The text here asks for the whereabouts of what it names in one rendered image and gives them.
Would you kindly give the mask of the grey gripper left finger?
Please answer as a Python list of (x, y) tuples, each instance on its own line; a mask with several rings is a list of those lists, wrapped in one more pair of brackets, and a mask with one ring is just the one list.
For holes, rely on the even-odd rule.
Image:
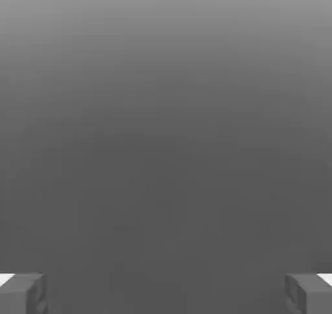
[(47, 275), (0, 273), (0, 314), (49, 314)]

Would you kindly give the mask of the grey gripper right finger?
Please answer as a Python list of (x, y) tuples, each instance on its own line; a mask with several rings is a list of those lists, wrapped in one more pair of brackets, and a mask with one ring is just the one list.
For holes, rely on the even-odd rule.
[(286, 274), (290, 314), (332, 314), (332, 273)]

